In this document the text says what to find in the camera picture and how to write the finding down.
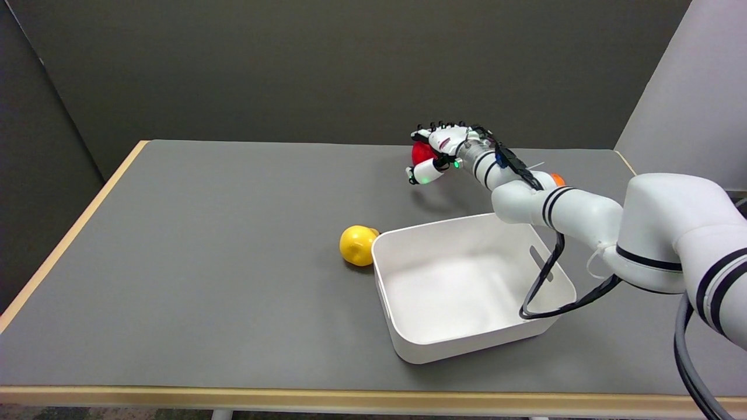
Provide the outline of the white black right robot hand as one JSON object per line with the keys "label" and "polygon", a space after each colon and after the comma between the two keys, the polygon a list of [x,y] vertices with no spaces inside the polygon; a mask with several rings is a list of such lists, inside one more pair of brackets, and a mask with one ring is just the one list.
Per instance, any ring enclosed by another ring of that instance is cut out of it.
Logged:
{"label": "white black right robot hand", "polygon": [[480,140],[481,129],[475,125],[446,123],[411,133],[411,140],[427,147],[432,156],[406,168],[409,184],[428,184],[437,180],[456,162],[459,149],[467,141]]}

